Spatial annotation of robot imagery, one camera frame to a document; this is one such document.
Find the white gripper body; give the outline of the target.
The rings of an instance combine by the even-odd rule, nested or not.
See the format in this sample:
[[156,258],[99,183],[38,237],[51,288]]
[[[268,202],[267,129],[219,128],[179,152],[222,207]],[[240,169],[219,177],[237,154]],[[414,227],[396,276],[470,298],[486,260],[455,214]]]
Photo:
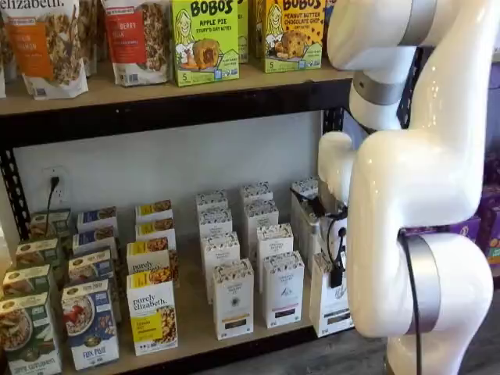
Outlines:
[[340,212],[331,216],[328,227],[328,259],[330,260],[330,273],[340,268],[345,270],[341,253],[345,250],[347,235],[346,212]]

